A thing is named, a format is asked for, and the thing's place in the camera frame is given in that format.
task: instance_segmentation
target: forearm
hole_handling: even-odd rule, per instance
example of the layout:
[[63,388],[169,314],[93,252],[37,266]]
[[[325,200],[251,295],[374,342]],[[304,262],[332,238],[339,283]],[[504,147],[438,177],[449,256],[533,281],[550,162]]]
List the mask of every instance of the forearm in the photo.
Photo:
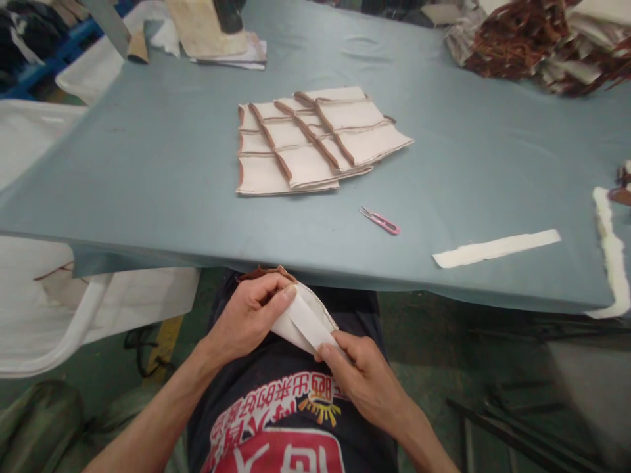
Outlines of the forearm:
[[164,471],[177,439],[222,365],[208,350],[206,340],[201,341],[156,397],[85,471]]
[[417,473],[457,473],[427,416],[412,400],[390,434],[406,451]]

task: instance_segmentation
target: printed graphic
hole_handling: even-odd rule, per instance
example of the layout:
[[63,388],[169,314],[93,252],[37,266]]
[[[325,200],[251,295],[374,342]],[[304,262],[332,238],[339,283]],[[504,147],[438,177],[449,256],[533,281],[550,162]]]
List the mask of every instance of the printed graphic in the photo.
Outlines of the printed graphic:
[[215,473],[344,473],[342,451],[328,432],[266,428],[219,461]]
[[333,404],[335,399],[346,397],[333,378],[311,371],[301,371],[250,391],[215,421],[210,431],[210,453],[202,473],[213,471],[236,447],[297,409],[314,414],[320,425],[328,422],[335,427],[336,416],[342,414],[341,409]]

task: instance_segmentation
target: table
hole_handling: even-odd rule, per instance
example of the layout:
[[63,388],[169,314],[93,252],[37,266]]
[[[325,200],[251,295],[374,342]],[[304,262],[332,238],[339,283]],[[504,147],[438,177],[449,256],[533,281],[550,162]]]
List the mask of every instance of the table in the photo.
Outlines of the table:
[[[576,313],[611,305],[592,190],[629,157],[631,86],[564,99],[455,66],[443,33],[306,1],[250,0],[268,68],[152,50],[0,194],[0,233],[68,242],[80,275],[283,264],[308,284],[425,289]],[[337,192],[245,198],[237,104],[359,85],[414,145]],[[364,205],[401,226],[391,236]],[[616,208],[615,230],[631,228]],[[434,253],[557,229],[562,242],[440,269]]]

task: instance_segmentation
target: right hand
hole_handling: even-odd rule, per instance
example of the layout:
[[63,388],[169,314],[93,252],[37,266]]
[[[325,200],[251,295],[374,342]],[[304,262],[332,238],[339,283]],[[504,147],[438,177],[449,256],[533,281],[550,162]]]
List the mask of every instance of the right hand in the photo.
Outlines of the right hand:
[[372,338],[339,330],[331,335],[355,364],[351,365],[335,347],[327,344],[320,345],[316,359],[326,362],[337,384],[368,422],[394,436],[414,402]]

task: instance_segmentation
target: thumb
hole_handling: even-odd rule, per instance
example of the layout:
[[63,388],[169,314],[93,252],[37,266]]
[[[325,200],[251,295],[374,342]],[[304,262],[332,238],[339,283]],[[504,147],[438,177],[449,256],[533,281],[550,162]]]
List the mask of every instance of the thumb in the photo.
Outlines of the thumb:
[[270,324],[274,324],[283,312],[291,305],[296,298],[296,285],[290,284],[282,291],[277,292],[269,302],[261,308],[260,315],[269,320]]
[[317,350],[317,354],[329,366],[333,373],[333,378],[342,386],[344,391],[358,375],[357,370],[343,357],[339,349],[333,345],[322,344]]

